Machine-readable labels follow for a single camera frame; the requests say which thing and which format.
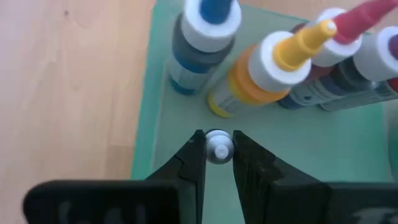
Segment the red nozzle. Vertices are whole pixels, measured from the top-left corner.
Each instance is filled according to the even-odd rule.
[[[336,16],[333,20],[338,33],[333,39],[339,44],[354,42],[359,35],[376,25],[397,6],[398,0],[373,0]]]

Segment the wooden surface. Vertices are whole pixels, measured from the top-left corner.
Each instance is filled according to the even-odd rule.
[[[360,1],[243,3],[311,19]],[[0,2],[2,223],[24,222],[21,199],[41,181],[129,178],[153,3]]]

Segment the nozzle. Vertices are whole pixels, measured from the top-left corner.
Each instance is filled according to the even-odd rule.
[[[376,25],[398,6],[398,0],[373,0],[364,2],[333,20],[338,33],[333,38],[339,44],[354,42],[363,32]]]
[[[336,24],[332,20],[303,28],[288,39],[282,40],[274,48],[274,61],[280,69],[294,71],[305,61],[317,54],[323,43],[337,33]]]
[[[211,24],[222,24],[231,11],[232,0],[202,0],[200,15]]]
[[[398,34],[391,37],[390,41],[388,42],[388,49],[390,54],[398,60]]]

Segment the blue nozzle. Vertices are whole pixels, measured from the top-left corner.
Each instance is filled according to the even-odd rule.
[[[211,24],[221,24],[228,18],[232,0],[202,0],[200,15]]]

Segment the yellow nozzle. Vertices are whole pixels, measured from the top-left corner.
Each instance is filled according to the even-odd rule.
[[[313,27],[304,27],[274,47],[274,61],[282,70],[297,70],[306,60],[317,54],[322,44],[336,33],[337,26],[332,20],[322,21]]]

